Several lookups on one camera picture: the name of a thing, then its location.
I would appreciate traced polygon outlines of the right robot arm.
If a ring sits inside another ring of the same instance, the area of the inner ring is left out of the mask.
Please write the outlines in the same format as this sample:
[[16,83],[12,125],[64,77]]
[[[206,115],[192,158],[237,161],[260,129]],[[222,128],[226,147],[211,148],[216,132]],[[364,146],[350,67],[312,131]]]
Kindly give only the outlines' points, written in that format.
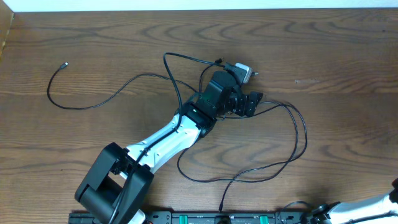
[[321,205],[302,220],[311,224],[397,224],[397,179],[393,189],[358,202]]

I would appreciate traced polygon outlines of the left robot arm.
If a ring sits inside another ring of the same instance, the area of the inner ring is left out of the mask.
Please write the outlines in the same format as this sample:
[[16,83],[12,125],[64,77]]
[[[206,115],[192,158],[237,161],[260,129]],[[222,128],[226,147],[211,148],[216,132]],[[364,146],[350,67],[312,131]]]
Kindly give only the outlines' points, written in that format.
[[217,71],[205,91],[184,103],[162,129],[125,148],[107,145],[77,188],[75,200],[100,223],[143,223],[146,215],[140,207],[161,166],[205,137],[219,116],[253,116],[263,94],[244,94],[246,82]]

